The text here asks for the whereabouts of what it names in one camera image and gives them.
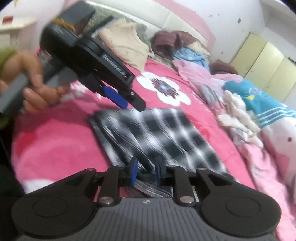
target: gray ribbed surface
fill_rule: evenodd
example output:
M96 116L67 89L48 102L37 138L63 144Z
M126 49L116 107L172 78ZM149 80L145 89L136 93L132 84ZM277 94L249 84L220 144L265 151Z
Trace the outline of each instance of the gray ribbed surface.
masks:
M202 221L192 208L176 205L171 198L123 198L111 208L101 208L81 231L55 241L277 241L272 235L254 239L233 238ZM21 236L18 241L38 240Z

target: wardrobe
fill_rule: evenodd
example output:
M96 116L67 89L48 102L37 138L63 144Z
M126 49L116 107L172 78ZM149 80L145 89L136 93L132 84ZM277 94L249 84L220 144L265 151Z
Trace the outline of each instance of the wardrobe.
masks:
M250 33L231 62L239 75L284 102L296 83L296 65L271 43Z

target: black and white plaid fabric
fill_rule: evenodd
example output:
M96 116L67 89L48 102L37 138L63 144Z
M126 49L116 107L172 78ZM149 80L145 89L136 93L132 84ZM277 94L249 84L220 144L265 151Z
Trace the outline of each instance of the black and white plaid fabric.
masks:
M187 171L204 167L227 175L212 147L180 109L103 110L94 113L90 122L114 166L126 165L135 156L139 174L155 174L153 162L160 157L166 165ZM172 196L171 188L141 178L135 187L151 197Z

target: silver bolt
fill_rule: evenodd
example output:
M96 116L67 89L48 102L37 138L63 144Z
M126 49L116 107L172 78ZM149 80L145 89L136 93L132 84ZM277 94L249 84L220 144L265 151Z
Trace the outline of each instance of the silver bolt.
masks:
M182 203L193 203L194 202L194 198L193 197L190 197L190 196L183 196L183 197L180 197L180 201Z
M110 203L112 203L114 201L114 199L111 198L111 197L106 197L105 196L105 197L100 197L99 201L100 201L100 203L110 204Z

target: gray handle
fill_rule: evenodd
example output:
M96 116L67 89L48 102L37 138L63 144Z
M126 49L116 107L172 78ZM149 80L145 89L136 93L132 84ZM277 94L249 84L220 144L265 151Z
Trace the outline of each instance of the gray handle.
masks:
M44 66L44 84L52 88L71 83L77 78L74 71L64 67L57 60L53 59ZM23 89L30 86L31 82L26 74L20 74L0 96L0 113L8 116L16 115L24 100Z

